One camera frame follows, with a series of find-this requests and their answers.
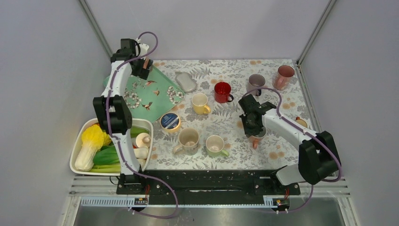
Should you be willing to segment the lilac mug black handle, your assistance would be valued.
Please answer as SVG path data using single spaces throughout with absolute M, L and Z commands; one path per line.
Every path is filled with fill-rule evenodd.
M 265 86 L 265 78 L 260 74 L 252 74 L 248 78 L 247 92 L 250 92 L 253 96 L 259 97 L 262 94 L 262 88 Z

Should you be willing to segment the red mug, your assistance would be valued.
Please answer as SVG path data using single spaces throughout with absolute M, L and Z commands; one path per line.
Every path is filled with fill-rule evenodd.
M 231 86 L 227 82 L 218 82 L 214 86 L 214 97 L 220 104 L 232 102 L 234 97 L 231 94 Z

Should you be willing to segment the light green mug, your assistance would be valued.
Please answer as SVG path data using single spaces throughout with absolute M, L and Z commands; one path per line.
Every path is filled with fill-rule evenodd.
M 225 150 L 224 140 L 218 135 L 209 136 L 205 142 L 207 154 L 210 157 L 229 157 L 230 154 Z

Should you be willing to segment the yellow mug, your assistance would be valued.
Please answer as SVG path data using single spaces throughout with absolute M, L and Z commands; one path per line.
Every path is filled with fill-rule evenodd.
M 208 98 L 203 93 L 193 95 L 192 107 L 196 114 L 209 114 L 211 112 L 211 109 L 208 106 Z

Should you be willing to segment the cream floral mug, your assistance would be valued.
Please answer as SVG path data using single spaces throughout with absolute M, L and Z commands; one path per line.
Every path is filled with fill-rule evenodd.
M 174 147 L 172 154 L 195 155 L 199 149 L 199 139 L 200 136 L 196 129 L 182 129 L 178 134 L 178 145 Z

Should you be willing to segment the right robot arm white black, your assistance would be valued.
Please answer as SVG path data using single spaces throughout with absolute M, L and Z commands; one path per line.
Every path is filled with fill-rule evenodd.
M 259 103 L 249 94 L 239 100 L 243 110 L 240 118 L 245 134 L 256 136 L 263 128 L 271 129 L 283 137 L 298 151 L 298 163 L 275 171 L 270 188 L 276 194 L 288 189 L 288 185 L 307 182 L 315 185 L 335 172 L 342 172 L 342 166 L 333 136 L 327 132 L 316 132 L 291 120 L 270 102 Z

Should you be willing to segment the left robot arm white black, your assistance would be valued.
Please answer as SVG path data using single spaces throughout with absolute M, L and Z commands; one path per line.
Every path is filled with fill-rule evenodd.
M 142 167 L 135 157 L 130 130 L 133 118 L 124 100 L 124 92 L 130 76 L 147 80 L 153 61 L 144 53 L 147 45 L 134 39 L 121 39 L 120 49 L 111 57 L 112 72 L 104 92 L 93 99 L 97 121 L 111 138 L 120 160 L 118 187 L 128 186 L 139 194 L 145 190 L 146 181 L 141 178 Z

